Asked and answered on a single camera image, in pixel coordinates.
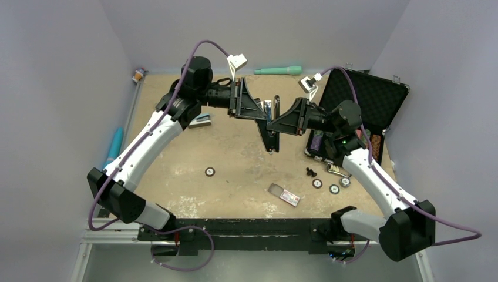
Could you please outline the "black stapler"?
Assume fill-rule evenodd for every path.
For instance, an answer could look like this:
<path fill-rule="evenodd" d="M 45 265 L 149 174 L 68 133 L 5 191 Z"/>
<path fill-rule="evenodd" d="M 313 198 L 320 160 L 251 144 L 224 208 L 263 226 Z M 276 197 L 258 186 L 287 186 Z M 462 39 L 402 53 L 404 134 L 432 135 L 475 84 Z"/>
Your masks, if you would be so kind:
<path fill-rule="evenodd" d="M 280 134 L 272 128 L 268 128 L 268 125 L 273 121 L 273 118 L 278 118 L 280 115 L 280 97 L 275 95 L 273 100 L 262 100 L 260 106 L 265 118 L 255 122 L 265 151 L 269 154 L 278 153 L 280 151 Z"/>

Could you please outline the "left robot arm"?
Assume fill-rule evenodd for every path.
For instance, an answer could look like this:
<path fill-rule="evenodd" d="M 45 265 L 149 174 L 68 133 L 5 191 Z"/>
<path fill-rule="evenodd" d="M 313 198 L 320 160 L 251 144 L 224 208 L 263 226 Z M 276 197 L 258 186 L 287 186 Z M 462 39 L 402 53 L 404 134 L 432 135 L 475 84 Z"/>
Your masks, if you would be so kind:
<path fill-rule="evenodd" d="M 264 144 L 268 142 L 267 114 L 247 92 L 245 79 L 236 72 L 247 64 L 243 54 L 228 55 L 228 84 L 213 82 L 209 59 L 191 56 L 181 69 L 180 79 L 157 104 L 145 127 L 130 145 L 104 169 L 92 168 L 87 180 L 94 203 L 124 223 L 140 223 L 152 229 L 160 240 L 173 237 L 176 217 L 134 191 L 143 175 L 163 149 L 201 113 L 202 106 L 226 108 L 236 119 L 256 122 Z"/>

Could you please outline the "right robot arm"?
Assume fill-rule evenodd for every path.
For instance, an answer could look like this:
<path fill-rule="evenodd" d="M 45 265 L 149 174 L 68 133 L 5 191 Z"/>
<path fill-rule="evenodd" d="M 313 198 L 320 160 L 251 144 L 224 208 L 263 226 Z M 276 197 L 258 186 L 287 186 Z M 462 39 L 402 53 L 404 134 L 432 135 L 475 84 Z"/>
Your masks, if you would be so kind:
<path fill-rule="evenodd" d="M 341 161 L 374 199 L 383 216 L 363 213 L 346 207 L 331 214 L 328 227 L 321 230 L 326 238 L 344 239 L 357 234 L 377 242 L 393 261 L 401 261 L 435 245 L 435 207 L 418 201 L 393 180 L 372 158 L 371 145 L 365 146 L 356 134 L 361 127 L 361 109 L 345 100 L 330 112 L 297 98 L 291 108 L 267 123 L 267 130 L 289 135 L 302 135 L 306 129 L 330 133 L 325 141 L 327 152 Z"/>

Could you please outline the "silver carabiner keys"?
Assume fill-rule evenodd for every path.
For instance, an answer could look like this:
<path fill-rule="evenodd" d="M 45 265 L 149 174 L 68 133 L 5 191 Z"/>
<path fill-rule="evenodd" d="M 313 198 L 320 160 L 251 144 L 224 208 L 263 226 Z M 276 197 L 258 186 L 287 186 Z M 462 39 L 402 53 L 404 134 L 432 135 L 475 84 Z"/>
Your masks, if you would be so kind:
<path fill-rule="evenodd" d="M 339 166 L 336 166 L 332 163 L 327 164 L 327 172 L 347 179 L 352 177 L 350 173 L 348 172 L 344 173 Z"/>

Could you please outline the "brown poker chip right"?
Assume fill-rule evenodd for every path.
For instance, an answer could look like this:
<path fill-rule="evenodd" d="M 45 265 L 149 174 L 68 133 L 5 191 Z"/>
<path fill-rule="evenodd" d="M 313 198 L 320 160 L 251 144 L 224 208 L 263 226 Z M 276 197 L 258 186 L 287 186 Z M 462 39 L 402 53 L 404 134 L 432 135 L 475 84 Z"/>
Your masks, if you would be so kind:
<path fill-rule="evenodd" d="M 322 180 L 320 179 L 314 179 L 312 181 L 312 186 L 315 188 L 315 189 L 320 189 L 322 186 L 323 186 L 323 182 Z"/>

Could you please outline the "brown poker chip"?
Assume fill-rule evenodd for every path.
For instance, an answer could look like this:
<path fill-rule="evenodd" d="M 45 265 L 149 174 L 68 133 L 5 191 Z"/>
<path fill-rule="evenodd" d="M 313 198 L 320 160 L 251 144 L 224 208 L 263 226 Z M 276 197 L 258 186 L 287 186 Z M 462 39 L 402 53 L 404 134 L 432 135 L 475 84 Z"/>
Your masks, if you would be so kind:
<path fill-rule="evenodd" d="M 323 186 L 323 182 L 322 180 L 320 179 L 314 179 L 312 181 L 312 186 L 315 188 L 315 189 L 320 189 L 322 186 Z"/>
<path fill-rule="evenodd" d="M 213 167 L 207 167 L 204 173 L 207 177 L 212 177 L 215 175 L 216 170 Z"/>

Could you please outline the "staple box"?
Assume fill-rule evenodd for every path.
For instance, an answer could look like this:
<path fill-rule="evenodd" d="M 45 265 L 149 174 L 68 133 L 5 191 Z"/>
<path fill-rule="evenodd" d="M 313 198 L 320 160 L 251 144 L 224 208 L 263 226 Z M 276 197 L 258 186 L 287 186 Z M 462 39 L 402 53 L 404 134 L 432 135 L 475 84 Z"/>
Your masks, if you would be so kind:
<path fill-rule="evenodd" d="M 282 201 L 290 204 L 293 207 L 297 207 L 300 201 L 300 197 L 291 193 L 287 189 L 275 184 L 271 183 L 267 190 L 270 194 L 275 197 L 281 199 Z"/>

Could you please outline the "brown poker chip left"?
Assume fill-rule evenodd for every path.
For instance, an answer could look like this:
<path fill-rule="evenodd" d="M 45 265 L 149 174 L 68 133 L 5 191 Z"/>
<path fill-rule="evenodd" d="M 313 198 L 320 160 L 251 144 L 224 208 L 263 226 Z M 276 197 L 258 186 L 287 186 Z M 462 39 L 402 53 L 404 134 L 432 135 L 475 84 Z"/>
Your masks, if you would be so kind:
<path fill-rule="evenodd" d="M 207 167 L 204 173 L 207 177 L 212 177 L 215 175 L 216 170 L 213 167 Z"/>

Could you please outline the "silver poker chip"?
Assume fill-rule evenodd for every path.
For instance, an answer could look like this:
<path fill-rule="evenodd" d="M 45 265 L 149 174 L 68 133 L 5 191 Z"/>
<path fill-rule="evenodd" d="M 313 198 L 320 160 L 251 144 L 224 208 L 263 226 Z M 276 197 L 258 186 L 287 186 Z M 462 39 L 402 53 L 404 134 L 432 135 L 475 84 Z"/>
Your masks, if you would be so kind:
<path fill-rule="evenodd" d="M 340 178 L 339 184 L 341 187 L 349 187 L 351 185 L 350 178 L 348 178 L 348 177 Z"/>

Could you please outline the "green poker chip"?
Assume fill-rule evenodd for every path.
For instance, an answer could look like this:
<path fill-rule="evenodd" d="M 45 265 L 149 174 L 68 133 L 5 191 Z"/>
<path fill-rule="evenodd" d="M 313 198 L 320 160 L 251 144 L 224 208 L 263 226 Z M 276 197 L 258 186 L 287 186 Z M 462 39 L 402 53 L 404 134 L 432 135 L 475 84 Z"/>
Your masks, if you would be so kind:
<path fill-rule="evenodd" d="M 339 188 L 339 186 L 337 186 L 335 184 L 332 184 L 329 187 L 329 191 L 330 191 L 331 194 L 339 194 L 340 193 L 340 188 Z"/>

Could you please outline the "black poker chip case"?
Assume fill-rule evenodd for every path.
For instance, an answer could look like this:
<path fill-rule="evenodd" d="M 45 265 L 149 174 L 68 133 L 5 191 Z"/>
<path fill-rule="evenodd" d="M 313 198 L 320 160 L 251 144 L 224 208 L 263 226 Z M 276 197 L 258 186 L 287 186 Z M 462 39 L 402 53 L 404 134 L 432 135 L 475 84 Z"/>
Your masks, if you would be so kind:
<path fill-rule="evenodd" d="M 385 132 L 405 101 L 409 86 L 354 70 L 345 72 L 347 76 L 338 69 L 331 71 L 319 107 L 330 112 L 345 100 L 355 100 L 349 85 L 352 83 L 366 136 L 353 133 L 333 139 L 331 133 L 313 130 L 309 134 L 304 153 L 317 161 L 341 167 L 346 152 L 362 146 L 368 148 L 368 142 L 371 142 L 372 157 L 381 165 Z"/>

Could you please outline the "small orange figurine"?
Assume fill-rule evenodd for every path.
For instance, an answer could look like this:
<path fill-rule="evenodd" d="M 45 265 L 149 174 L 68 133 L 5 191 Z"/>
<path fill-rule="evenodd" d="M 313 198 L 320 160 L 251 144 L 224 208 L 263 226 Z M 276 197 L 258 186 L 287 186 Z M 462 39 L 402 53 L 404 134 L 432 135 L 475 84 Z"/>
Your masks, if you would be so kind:
<path fill-rule="evenodd" d="M 132 76 L 132 81 L 134 83 L 139 83 L 146 77 L 147 73 L 148 71 L 145 68 L 137 68 Z"/>

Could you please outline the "teal cylinder left edge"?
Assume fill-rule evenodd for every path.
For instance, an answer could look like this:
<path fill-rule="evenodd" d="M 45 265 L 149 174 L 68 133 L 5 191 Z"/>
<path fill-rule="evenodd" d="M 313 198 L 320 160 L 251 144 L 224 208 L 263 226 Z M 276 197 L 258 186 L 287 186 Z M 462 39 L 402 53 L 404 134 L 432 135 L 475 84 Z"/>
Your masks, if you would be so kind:
<path fill-rule="evenodd" d="M 109 152 L 107 154 L 107 159 L 103 165 L 103 171 L 106 172 L 106 166 L 111 164 L 120 154 L 122 141 L 124 137 L 124 129 L 122 127 L 117 128 L 114 133 L 112 142 L 110 144 Z"/>

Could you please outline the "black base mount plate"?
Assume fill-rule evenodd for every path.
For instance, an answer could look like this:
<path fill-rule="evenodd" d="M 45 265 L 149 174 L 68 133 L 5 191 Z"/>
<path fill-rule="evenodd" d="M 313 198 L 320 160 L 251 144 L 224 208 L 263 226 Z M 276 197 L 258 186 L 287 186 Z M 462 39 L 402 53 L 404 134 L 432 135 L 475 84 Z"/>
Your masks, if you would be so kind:
<path fill-rule="evenodd" d="M 351 257 L 366 238 L 333 233 L 330 218 L 297 219 L 177 219 L 172 234 L 140 227 L 138 240 L 171 243 L 181 256 L 200 250 L 306 251 L 308 254 L 344 253 Z"/>

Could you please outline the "aluminium frame rail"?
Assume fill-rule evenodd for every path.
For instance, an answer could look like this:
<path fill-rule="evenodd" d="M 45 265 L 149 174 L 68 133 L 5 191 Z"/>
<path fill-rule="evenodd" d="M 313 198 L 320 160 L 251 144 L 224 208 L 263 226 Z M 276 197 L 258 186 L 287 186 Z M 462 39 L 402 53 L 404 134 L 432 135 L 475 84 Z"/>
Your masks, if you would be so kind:
<path fill-rule="evenodd" d="M 98 244 L 118 244 L 118 245 L 131 245 L 131 244 L 142 244 L 151 246 L 169 246 L 174 247 L 171 243 L 166 244 L 153 244 L 150 242 L 139 241 L 138 232 L 139 228 L 143 227 L 139 223 L 122 223 L 117 222 L 110 218 L 98 218 L 96 220 L 98 223 L 105 225 L 105 228 L 100 231 L 92 231 L 91 229 L 86 229 L 83 235 L 82 242 L 80 244 L 79 258 L 77 259 L 75 268 L 73 270 L 71 281 L 83 281 L 84 273 L 88 266 L 89 254 L 93 246 Z M 361 247 L 366 245 L 366 241 L 361 243 Z"/>

